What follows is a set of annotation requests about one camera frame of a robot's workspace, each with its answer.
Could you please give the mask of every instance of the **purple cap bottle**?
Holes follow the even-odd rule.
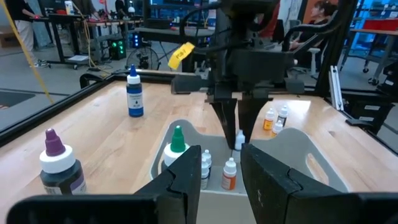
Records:
[[[40,179],[48,194],[83,194],[86,182],[81,162],[71,146],[62,144],[54,129],[45,131],[45,150],[40,154]]]
[[[57,136],[54,129],[50,128],[45,131],[45,153],[48,156],[59,156],[65,152],[65,146],[61,139]]]

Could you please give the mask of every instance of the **white wall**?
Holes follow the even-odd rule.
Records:
[[[280,0],[278,19],[284,21],[285,32],[289,30],[289,20],[297,19],[302,0]]]

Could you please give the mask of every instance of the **tray handle hole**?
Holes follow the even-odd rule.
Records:
[[[314,158],[314,156],[309,153],[305,158],[305,163],[307,164],[308,168],[310,169],[313,178],[323,184],[329,185],[329,177],[326,172],[322,169],[321,165],[318,161]]]

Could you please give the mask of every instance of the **white dropper bottle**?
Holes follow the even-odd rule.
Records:
[[[205,190],[207,188],[207,182],[209,179],[209,167],[206,159],[201,159],[201,180],[200,180],[200,189]]]
[[[286,124],[287,113],[288,113],[288,110],[287,110],[287,106],[285,105],[280,109],[278,119],[277,119],[277,121],[282,122],[282,127],[284,127]]]
[[[235,139],[235,149],[232,150],[232,158],[234,158],[235,162],[241,162],[241,151],[242,151],[242,144],[244,143],[244,135],[243,131],[239,130],[238,134],[236,135]]]
[[[272,128],[271,137],[277,136],[283,130],[283,124],[281,121],[276,122],[274,127]]]
[[[223,180],[221,181],[221,186],[225,190],[233,190],[236,185],[236,163],[234,158],[229,158],[225,162]]]
[[[206,149],[205,152],[201,154],[201,158],[202,159],[206,159],[206,163],[208,165],[209,172],[210,172],[209,173],[209,178],[210,178],[210,174],[211,174],[211,154],[210,154],[208,149]]]
[[[274,110],[271,108],[267,112],[266,118],[264,119],[264,124],[263,124],[264,130],[269,131],[272,129],[272,124],[274,123],[274,119],[275,119],[275,113]]]

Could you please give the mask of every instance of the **person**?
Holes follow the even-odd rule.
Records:
[[[119,19],[123,19],[124,16],[127,16],[126,7],[124,6],[124,1],[123,0],[116,0],[114,2],[114,7],[116,9],[116,12],[118,14],[118,18]]]
[[[91,0],[72,0],[74,3],[74,8],[77,8],[84,16],[87,15],[94,15],[96,20],[100,19],[100,16],[98,15],[97,10],[95,9],[93,2]],[[80,51],[84,54],[88,54],[88,39],[86,38],[85,30],[84,27],[78,27],[78,36],[79,36],[79,42],[80,42]],[[92,31],[89,30],[90,32],[90,38],[93,36]]]
[[[91,0],[72,0],[72,2],[83,15],[94,15],[97,19],[100,19],[100,16]]]
[[[309,22],[309,24],[313,25],[322,25],[326,24],[330,17],[333,15],[333,13],[337,10],[337,6],[332,4],[328,0],[321,0],[317,1],[312,10],[311,10],[311,18],[312,20]],[[301,45],[303,45],[307,40],[312,38],[315,34],[311,32],[302,32],[291,44],[290,44],[290,50],[295,50],[299,48]],[[320,45],[325,42],[320,41],[316,44],[314,44],[312,47],[320,47]],[[320,59],[322,57],[322,54],[316,54],[316,61],[320,62]],[[310,52],[305,52],[302,55],[297,57],[298,60],[298,65],[301,67],[310,67],[311,66],[311,60],[312,60],[312,55]]]
[[[40,17],[40,15],[34,14],[33,10],[25,0],[6,0],[6,6],[11,15],[11,19],[17,27],[22,42],[34,63],[34,67],[46,67],[47,62],[45,60],[38,59],[33,53],[34,32],[32,18]]]

